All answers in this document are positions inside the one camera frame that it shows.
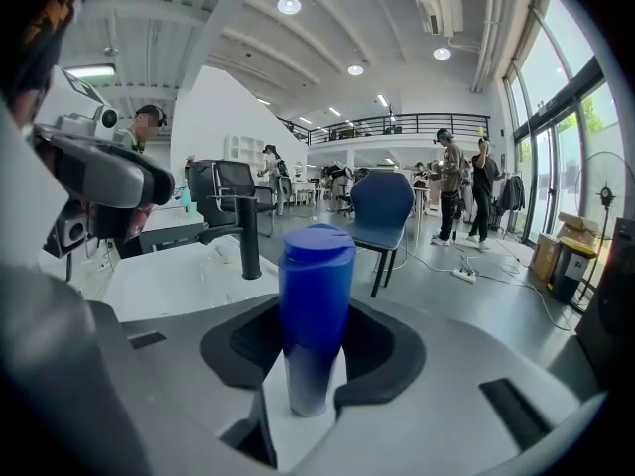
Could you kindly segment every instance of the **ceiling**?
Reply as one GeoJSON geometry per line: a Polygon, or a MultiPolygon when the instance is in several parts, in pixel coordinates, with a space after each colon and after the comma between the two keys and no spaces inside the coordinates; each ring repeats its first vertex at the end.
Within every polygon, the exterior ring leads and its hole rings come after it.
{"type": "MultiPolygon", "coordinates": [[[[297,118],[323,115],[326,101],[336,104],[350,83],[362,89],[338,109],[347,112],[344,118],[361,118],[385,112],[373,86],[376,79],[390,79],[395,68],[436,69],[466,84],[476,72],[474,52],[453,48],[446,62],[432,57],[447,39],[425,32],[415,0],[300,0],[302,10],[293,16],[280,13],[277,2],[88,0],[66,34],[61,65],[114,62],[115,78],[88,82],[118,109],[122,123],[145,104],[164,109],[170,123],[178,90],[206,63],[271,102],[275,114],[310,128],[320,123],[297,118]],[[106,47],[118,54],[107,57],[106,47]],[[350,76],[351,64],[363,65],[364,74],[350,76]]],[[[483,33],[485,0],[461,2],[464,31],[453,40],[474,48],[483,33]]],[[[389,88],[386,94],[393,97],[389,88]]]]}

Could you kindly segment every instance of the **ceiling light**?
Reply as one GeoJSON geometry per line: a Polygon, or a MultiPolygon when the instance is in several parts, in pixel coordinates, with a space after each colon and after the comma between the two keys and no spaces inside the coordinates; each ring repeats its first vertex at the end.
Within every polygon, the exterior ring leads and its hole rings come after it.
{"type": "Polygon", "coordinates": [[[300,0],[280,0],[278,10],[283,14],[296,14],[300,12],[302,5],[300,0]]]}
{"type": "Polygon", "coordinates": [[[350,75],[361,75],[364,73],[364,67],[362,67],[361,65],[351,65],[348,68],[348,73],[350,75]]]}
{"type": "Polygon", "coordinates": [[[115,75],[115,66],[112,64],[87,65],[84,67],[69,67],[65,71],[75,77],[103,77],[115,75]]]}
{"type": "Polygon", "coordinates": [[[452,56],[452,52],[448,48],[436,48],[433,55],[437,60],[447,60],[452,56]]]}

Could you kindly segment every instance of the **railing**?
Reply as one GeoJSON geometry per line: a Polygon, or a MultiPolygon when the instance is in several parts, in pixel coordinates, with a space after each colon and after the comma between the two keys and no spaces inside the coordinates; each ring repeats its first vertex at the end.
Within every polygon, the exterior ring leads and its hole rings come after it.
{"type": "Polygon", "coordinates": [[[489,116],[462,113],[409,113],[404,115],[376,116],[362,118],[350,122],[342,122],[327,127],[307,131],[294,125],[296,132],[307,132],[307,140],[300,139],[309,145],[317,145],[340,139],[359,138],[364,136],[381,136],[392,134],[429,134],[435,135],[439,128],[450,129],[458,136],[474,138],[489,137],[489,116]]]}
{"type": "Polygon", "coordinates": [[[309,134],[311,132],[309,129],[305,129],[302,125],[290,122],[289,120],[285,120],[284,118],[278,117],[278,120],[285,124],[285,127],[287,127],[289,132],[296,136],[296,139],[298,141],[306,143],[307,145],[309,144],[309,134]]]}

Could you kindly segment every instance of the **hanging clothes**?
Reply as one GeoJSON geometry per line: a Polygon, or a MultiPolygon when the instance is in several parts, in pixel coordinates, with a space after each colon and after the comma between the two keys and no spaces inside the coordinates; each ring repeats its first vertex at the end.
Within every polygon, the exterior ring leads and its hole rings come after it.
{"type": "Polygon", "coordinates": [[[507,210],[518,211],[525,207],[525,187],[520,177],[514,176],[505,182],[503,192],[496,202],[496,211],[502,215],[507,210]]]}

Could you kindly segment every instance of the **air conditioner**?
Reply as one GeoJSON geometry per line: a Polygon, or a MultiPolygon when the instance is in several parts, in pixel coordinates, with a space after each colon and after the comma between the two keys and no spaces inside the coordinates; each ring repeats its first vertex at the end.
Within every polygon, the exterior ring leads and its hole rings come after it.
{"type": "Polygon", "coordinates": [[[422,13],[424,30],[436,36],[443,31],[446,37],[463,31],[461,0],[415,0],[422,13]]]}

